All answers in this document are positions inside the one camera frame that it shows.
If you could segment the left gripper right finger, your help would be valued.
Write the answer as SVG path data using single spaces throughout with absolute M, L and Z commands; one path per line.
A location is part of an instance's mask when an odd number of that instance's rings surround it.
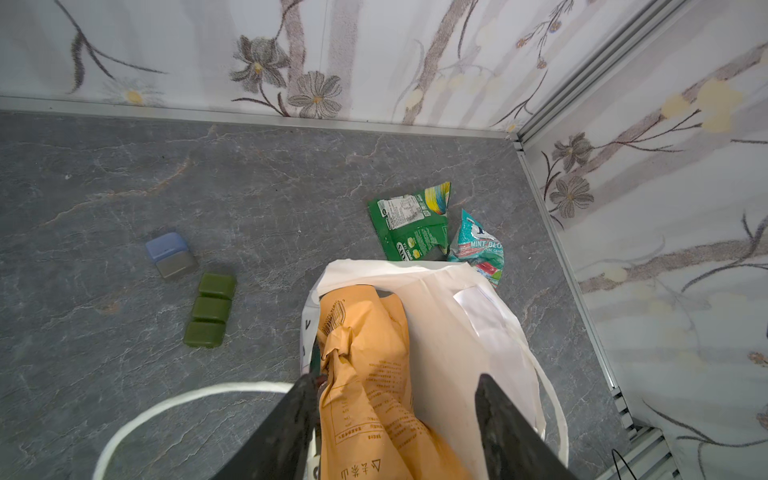
M 489 374 L 479 377 L 475 411 L 490 480 L 575 478 Z

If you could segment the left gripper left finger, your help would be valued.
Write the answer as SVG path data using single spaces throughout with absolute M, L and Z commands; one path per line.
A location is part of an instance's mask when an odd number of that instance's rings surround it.
M 221 392 L 281 393 L 283 398 L 255 432 L 214 475 L 216 479 L 301 479 L 318 422 L 321 377 L 302 375 L 293 384 L 224 383 Z

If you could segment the orange paper snack packet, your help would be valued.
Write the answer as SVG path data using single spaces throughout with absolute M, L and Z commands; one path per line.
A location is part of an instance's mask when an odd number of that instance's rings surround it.
M 468 479 L 452 448 L 414 414 L 403 304 L 369 285 L 320 301 L 317 343 L 323 479 Z

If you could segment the white paper bag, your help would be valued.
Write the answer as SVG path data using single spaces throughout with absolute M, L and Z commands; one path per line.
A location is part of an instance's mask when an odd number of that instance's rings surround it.
M 489 374 L 544 441 L 541 399 L 555 391 L 531 352 L 517 317 L 491 283 L 473 267 L 452 262 L 337 260 L 324 270 L 302 312 L 301 376 L 327 377 L 317 343 L 321 298 L 336 289 L 369 285 L 403 304 L 410 339 L 410 376 L 415 416 L 440 436 L 469 471 L 468 479 L 489 479 L 475 411 L 481 374 Z M 94 475 L 102 478 L 121 441 L 158 414 L 193 400 L 221 394 L 213 385 L 165 400 L 124 425 L 107 443 Z M 556 417 L 559 447 L 552 450 L 568 468 L 568 427 Z M 320 476 L 320 413 L 313 429 L 302 479 Z

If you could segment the teal mint candy packet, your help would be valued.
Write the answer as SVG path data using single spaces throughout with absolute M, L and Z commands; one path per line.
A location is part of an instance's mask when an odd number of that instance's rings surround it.
M 463 210 L 461 224 L 449 247 L 447 260 L 471 265 L 497 288 L 504 268 L 504 250 L 496 237 Z

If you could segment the green snack packet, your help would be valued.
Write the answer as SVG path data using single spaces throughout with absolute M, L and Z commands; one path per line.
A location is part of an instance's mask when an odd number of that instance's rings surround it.
M 375 199 L 368 211 L 388 261 L 443 261 L 449 249 L 447 218 L 452 185 Z

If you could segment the green block strip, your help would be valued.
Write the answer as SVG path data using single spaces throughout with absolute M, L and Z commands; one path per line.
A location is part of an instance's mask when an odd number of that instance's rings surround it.
M 184 332 L 185 345 L 191 348 L 217 348 L 222 345 L 236 285 L 233 275 L 210 272 L 202 275 L 191 320 Z

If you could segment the blue grey block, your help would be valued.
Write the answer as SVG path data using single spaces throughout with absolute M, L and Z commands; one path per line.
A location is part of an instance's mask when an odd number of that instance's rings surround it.
M 197 261 L 185 239 L 169 232 L 145 243 L 148 256 L 163 279 L 183 275 L 197 267 Z

